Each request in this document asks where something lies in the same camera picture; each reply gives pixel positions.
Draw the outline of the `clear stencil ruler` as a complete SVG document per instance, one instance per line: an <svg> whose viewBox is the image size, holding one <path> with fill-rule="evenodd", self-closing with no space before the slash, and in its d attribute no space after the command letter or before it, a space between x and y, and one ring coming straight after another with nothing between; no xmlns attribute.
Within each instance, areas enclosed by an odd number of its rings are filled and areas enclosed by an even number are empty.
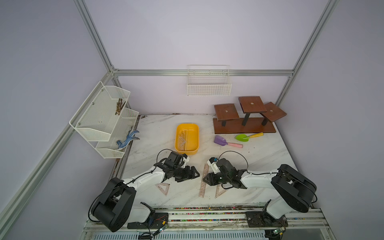
<svg viewBox="0 0 384 240"><path fill-rule="evenodd" d="M178 147L180 151L185 151L187 146L187 136L188 131L187 130L181 130L179 132L178 136Z"/></svg>

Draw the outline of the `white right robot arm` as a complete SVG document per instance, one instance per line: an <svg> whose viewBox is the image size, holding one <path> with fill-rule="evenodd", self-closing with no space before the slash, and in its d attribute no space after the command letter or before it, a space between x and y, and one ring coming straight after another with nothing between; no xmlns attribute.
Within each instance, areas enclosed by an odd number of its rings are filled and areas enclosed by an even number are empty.
<svg viewBox="0 0 384 240"><path fill-rule="evenodd" d="M317 186L289 165L282 164L269 172L237 170L227 159L211 158L207 164L213 170L203 181L209 186L230 184L235 189L274 189L278 196L269 200L262 219L271 223L292 211L307 213L316 195Z"/></svg>

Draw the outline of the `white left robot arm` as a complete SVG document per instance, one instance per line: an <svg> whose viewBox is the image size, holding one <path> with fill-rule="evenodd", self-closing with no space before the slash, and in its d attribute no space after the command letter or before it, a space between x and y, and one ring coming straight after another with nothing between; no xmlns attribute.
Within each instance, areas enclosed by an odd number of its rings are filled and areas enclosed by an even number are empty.
<svg viewBox="0 0 384 240"><path fill-rule="evenodd" d="M174 178L176 182L192 180L200 176L195 167L169 167L162 163L155 164L147 172L139 174L128 182L119 178L111 179L101 194L92 202L88 215L93 215L97 223L102 223L111 232L119 230L133 214L134 201L140 190Z"/></svg>

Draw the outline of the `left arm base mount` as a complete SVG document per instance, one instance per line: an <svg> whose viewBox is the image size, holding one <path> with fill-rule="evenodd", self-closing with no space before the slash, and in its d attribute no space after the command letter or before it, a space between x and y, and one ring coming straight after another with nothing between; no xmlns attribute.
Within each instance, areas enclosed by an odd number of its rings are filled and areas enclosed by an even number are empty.
<svg viewBox="0 0 384 240"><path fill-rule="evenodd" d="M133 206L127 220L128 229L158 230L168 224L169 213L158 213L148 204L141 202Z"/></svg>

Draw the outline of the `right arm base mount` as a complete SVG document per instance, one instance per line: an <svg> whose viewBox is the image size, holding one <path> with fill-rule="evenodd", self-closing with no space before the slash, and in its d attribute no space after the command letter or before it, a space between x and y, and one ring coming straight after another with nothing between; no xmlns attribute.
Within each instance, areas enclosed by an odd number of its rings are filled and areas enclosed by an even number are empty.
<svg viewBox="0 0 384 240"><path fill-rule="evenodd" d="M250 228L281 228L288 227L285 215L275 219L266 210L246 212L246 220Z"/></svg>

